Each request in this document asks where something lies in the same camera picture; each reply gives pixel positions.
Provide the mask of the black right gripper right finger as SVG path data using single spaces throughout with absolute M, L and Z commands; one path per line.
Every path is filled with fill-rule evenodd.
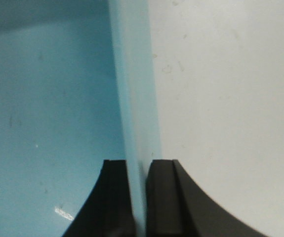
M 261 237 L 210 198 L 174 160 L 152 161 L 146 182 L 148 237 Z

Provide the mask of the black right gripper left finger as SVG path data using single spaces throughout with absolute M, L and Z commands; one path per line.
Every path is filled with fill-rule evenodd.
M 63 236 L 136 236 L 125 160 L 104 160 L 94 188 Z

